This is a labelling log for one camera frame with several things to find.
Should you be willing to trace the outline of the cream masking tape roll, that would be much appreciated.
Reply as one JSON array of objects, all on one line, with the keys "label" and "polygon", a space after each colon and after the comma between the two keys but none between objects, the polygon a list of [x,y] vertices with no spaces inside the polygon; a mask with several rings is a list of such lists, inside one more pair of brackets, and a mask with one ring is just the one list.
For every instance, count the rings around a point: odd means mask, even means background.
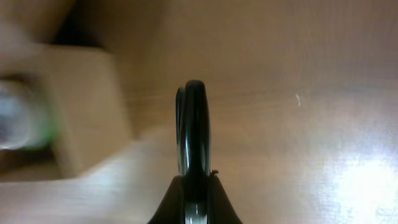
[{"label": "cream masking tape roll", "polygon": [[45,115],[35,92],[14,80],[1,80],[1,149],[46,143]]}]

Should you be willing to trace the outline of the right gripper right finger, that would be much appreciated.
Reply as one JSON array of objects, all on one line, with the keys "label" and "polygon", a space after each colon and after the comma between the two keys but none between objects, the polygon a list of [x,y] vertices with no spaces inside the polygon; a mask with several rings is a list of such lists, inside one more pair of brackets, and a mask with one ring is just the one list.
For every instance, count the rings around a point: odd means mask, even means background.
[{"label": "right gripper right finger", "polygon": [[208,178],[207,210],[209,224],[243,224],[235,212],[229,198],[213,170]]}]

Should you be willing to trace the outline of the green tape roll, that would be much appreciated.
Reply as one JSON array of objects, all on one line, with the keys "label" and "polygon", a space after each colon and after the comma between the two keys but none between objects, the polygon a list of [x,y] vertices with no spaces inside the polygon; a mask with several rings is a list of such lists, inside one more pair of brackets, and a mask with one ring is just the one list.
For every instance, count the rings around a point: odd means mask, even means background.
[{"label": "green tape roll", "polygon": [[28,148],[39,150],[51,145],[58,135],[58,119],[50,104],[38,102],[33,105],[32,134]]}]

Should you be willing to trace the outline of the open brown cardboard box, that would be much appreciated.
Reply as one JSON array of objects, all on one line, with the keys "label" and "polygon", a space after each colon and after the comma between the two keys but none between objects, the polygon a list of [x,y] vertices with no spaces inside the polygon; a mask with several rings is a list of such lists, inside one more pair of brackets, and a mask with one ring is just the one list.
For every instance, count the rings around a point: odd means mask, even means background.
[{"label": "open brown cardboard box", "polygon": [[1,149],[1,182],[72,179],[131,142],[114,57],[85,27],[83,1],[2,1],[1,80],[29,86],[58,119],[39,150]]}]

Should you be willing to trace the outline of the black and white marker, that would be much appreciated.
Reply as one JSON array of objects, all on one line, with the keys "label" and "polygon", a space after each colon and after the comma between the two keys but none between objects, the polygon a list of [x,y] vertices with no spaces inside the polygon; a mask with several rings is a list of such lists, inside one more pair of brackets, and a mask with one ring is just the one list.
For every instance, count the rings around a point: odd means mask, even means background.
[{"label": "black and white marker", "polygon": [[189,224],[208,223],[210,120],[202,81],[190,80],[177,90],[175,114],[182,220]]}]

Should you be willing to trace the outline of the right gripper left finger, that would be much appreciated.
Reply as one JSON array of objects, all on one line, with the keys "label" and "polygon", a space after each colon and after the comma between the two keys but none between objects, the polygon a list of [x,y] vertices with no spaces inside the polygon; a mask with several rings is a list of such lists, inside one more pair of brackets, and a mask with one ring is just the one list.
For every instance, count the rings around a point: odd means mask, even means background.
[{"label": "right gripper left finger", "polygon": [[148,224],[183,224],[182,177],[175,176]]}]

